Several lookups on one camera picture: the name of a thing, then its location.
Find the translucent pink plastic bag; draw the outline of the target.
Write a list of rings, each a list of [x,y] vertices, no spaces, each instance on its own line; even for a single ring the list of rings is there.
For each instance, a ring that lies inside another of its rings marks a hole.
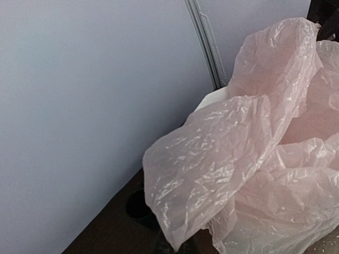
[[[338,226],[338,43],[305,18],[249,35],[222,97],[144,154],[146,204],[174,250],[303,253]]]

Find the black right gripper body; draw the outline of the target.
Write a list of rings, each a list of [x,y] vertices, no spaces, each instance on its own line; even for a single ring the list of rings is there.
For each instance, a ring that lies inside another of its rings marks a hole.
[[[317,41],[338,41],[338,0],[311,0],[307,19],[320,25]]]

